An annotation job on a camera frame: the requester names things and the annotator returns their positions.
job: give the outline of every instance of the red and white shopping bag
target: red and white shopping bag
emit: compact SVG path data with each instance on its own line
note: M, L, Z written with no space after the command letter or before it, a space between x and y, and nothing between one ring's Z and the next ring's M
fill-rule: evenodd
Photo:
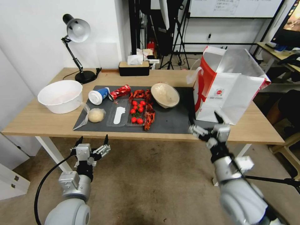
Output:
M193 87L196 119L217 122L217 111L225 122L235 125L258 91L268 84L270 80L246 49L208 46Z

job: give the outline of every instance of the monitor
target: monitor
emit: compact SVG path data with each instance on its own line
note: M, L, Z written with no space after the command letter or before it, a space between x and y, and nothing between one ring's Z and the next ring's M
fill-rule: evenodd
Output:
M300 0L294 2L272 42L290 47L300 47Z

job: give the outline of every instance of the desk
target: desk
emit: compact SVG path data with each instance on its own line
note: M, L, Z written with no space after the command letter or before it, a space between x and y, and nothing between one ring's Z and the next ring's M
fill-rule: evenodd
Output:
M275 51L274 49L268 47L265 42L258 42L257 45L263 50L269 53L272 57L271 59L267 62L265 66L262 66L262 70L267 73L268 70L271 68L273 63L275 61L280 61L283 60L290 55L294 54L292 51L282 51L278 52ZM283 64L286 68L288 68L292 72L298 72L300 75L300 67L291 65L291 64ZM289 75L284 75L283 79L288 79ZM276 93L286 93L289 90L300 90L300 85L299 84L293 84L293 83L272 83L269 86L267 86L265 89L262 89L260 92L276 92Z
M65 75L77 71L76 68L64 68L52 81L60 81ZM150 70L150 75L146 77L121 77L118 72L101 72L98 78L83 85L83 101L88 100L88 93L95 85L116 85L123 86L152 86L158 82L167 82L174 87L190 87L186 83L186 76L191 71L183 70ZM2 131L5 135L26 135L36 136L52 159L58 163L63 160L62 155L55 147L49 137L80 137L104 138L108 134L109 139L143 139L161 141L199 141L191 134L158 134L158 133L126 133L126 132L89 132L73 131L73 126L81 113L82 108L78 108L66 114L54 114L41 105L37 99L32 100ZM228 138L230 142L248 144L282 144L283 139L268 122L258 107L252 102L241 120L235 126L231 126ZM63 171L70 171L67 163L60 165Z
M292 51L282 51L282 52L275 51L274 49L268 47L265 42L258 42L257 45L260 48L262 48L264 51L266 51L272 55L272 60L267 63L267 66L264 70L265 73L270 69L270 67L272 66L272 64L274 63L275 60L280 61L280 60L286 59L290 55L294 54L294 52L292 52ZM297 67L297 66L294 66L294 65L291 65L288 63L284 64L284 66L293 72L300 73L300 67Z

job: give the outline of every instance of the black mat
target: black mat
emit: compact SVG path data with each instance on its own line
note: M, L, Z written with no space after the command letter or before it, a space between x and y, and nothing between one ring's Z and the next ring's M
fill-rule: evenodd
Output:
M98 90L104 87L116 90L119 86L95 86L94 90ZM151 87L137 87L131 86L131 91L135 90L146 90ZM174 133L174 134L187 134L188 133L188 112L194 113L194 99L193 99L193 88L191 87L175 87L180 96L179 104L173 108L164 109L154 100L153 109L155 110L155 121L151 124L149 131L144 131L143 127L107 127L106 122L112 107L113 102L106 97L101 105L94 105L89 100L87 105L92 108L103 108L106 111L106 116L102 122L88 123L76 131L103 131L103 132L148 132L148 133ZM126 99L129 95L122 96L118 99ZM83 110L74 127L78 126L85 118L86 112ZM196 124L203 128L212 128L214 123L206 121L196 121Z

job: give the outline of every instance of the tissue box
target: tissue box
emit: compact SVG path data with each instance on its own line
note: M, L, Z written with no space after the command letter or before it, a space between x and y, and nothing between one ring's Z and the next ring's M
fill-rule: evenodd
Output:
M119 63L120 76L148 76L149 62L144 61L142 65L128 65L127 62Z

